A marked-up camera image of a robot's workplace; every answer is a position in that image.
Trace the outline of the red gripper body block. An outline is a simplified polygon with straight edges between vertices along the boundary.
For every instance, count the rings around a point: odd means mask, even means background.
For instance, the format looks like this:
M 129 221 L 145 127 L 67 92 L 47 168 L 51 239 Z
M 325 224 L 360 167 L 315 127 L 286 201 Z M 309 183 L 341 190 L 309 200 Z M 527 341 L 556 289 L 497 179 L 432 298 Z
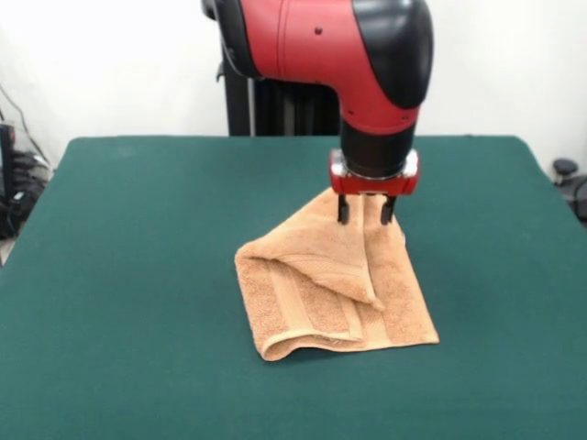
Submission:
M 402 196 L 414 192 L 420 176 L 420 160 L 418 152 L 412 148 L 404 167 L 397 175 L 384 179 L 368 179 L 352 173 L 346 166 L 342 150 L 333 149 L 329 154 L 328 171 L 330 186 L 336 194 Z

